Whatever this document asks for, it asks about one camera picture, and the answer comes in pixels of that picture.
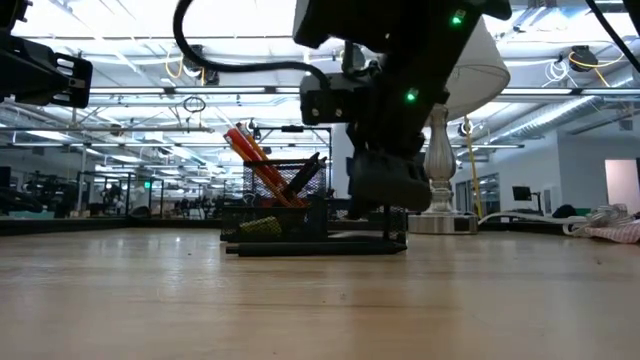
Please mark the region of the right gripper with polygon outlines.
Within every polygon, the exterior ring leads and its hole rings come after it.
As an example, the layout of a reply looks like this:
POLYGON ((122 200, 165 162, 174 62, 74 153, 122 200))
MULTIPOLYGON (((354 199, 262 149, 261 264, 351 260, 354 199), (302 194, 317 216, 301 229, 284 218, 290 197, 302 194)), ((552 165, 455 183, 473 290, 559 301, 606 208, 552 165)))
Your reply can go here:
POLYGON ((367 84, 355 91, 348 135, 357 151, 351 161, 347 219, 359 220, 380 206, 417 212, 430 207, 432 192, 424 168, 403 158, 422 147, 428 115, 448 100, 450 75, 451 60, 444 56, 388 54, 367 84))

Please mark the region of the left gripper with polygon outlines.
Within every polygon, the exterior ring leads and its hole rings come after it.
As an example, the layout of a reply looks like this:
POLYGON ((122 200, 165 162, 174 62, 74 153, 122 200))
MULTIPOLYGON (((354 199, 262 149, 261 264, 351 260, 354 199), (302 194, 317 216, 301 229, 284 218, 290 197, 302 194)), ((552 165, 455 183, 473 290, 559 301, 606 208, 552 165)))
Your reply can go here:
POLYGON ((88 60, 0 34, 0 103, 12 98, 30 105, 86 108, 92 74, 88 60))

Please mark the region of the black pen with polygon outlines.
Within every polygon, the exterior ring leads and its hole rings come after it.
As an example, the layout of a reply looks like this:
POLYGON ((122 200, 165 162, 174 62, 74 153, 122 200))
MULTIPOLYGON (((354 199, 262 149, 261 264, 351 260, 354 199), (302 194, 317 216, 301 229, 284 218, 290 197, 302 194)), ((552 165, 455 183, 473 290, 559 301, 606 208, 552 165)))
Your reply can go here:
POLYGON ((393 255, 407 250, 395 242, 243 243, 225 252, 239 257, 393 255))
POLYGON ((316 152, 305 161, 295 176, 285 187, 283 194, 289 201, 293 201, 297 194, 309 183, 320 169, 319 152, 316 152))
POLYGON ((290 189, 296 193, 301 192, 312 178, 326 166, 326 160, 326 157, 320 158, 319 152, 311 156, 289 183, 290 189))

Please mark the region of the small yellow eraser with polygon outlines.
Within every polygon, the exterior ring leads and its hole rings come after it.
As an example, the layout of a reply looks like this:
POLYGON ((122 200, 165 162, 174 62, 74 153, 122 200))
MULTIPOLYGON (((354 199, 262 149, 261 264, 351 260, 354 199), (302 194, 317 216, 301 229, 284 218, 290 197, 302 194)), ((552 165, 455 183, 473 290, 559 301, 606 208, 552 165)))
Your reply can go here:
POLYGON ((279 220, 274 216, 240 223, 239 230, 242 234, 256 236, 280 236, 282 234, 282 228, 279 220))

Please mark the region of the red handled scissors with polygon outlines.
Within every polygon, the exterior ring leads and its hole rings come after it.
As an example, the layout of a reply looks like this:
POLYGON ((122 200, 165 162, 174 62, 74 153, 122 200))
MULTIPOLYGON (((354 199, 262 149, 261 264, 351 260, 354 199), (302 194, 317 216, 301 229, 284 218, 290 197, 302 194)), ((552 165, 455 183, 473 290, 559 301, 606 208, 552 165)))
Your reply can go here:
POLYGON ((262 161, 260 156, 253 150, 251 144, 237 128, 229 129, 224 135, 225 140, 232 150, 238 154, 244 162, 248 162, 254 167, 257 165, 268 165, 262 161))

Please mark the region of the black mesh desk organizer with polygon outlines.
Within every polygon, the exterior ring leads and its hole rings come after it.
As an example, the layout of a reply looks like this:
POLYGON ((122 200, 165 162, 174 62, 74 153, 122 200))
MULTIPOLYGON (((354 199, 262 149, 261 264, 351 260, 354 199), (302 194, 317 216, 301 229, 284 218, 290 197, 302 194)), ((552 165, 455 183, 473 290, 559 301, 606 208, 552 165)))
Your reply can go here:
POLYGON ((406 239, 404 210, 380 207, 350 219, 348 199, 327 185, 327 159, 246 161, 242 199, 221 209, 221 239, 229 243, 321 242, 345 232, 375 240, 406 239))

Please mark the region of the white shade silver table lamp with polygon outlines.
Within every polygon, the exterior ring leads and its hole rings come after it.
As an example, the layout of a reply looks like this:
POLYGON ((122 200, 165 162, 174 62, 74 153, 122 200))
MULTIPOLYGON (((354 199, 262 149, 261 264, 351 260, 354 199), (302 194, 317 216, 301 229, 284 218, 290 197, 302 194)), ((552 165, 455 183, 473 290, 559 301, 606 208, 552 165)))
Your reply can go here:
POLYGON ((432 201, 428 210, 408 217, 407 231, 429 235, 475 235, 478 217, 461 213, 452 206, 451 179, 456 173, 456 155, 448 132, 448 123, 464 117, 496 98, 511 79, 494 37, 479 20, 446 84, 450 93, 443 105, 437 105, 427 118, 430 138, 424 169, 430 180, 432 201))

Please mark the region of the black aluminium table frame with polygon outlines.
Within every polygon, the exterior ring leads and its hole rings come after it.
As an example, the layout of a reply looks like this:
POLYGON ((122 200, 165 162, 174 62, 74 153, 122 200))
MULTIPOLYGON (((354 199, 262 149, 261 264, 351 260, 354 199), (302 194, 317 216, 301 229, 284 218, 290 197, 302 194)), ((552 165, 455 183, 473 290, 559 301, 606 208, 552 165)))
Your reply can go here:
MULTIPOLYGON (((217 219, 186 220, 186 219, 132 219, 89 218, 89 219, 0 219, 0 237, 16 235, 33 235, 56 232, 81 232, 114 230, 120 228, 169 228, 169 229, 216 229, 222 228, 217 219)), ((563 235, 560 224, 543 222, 485 222, 479 226, 480 231, 511 231, 524 233, 538 233, 549 235, 563 235)))

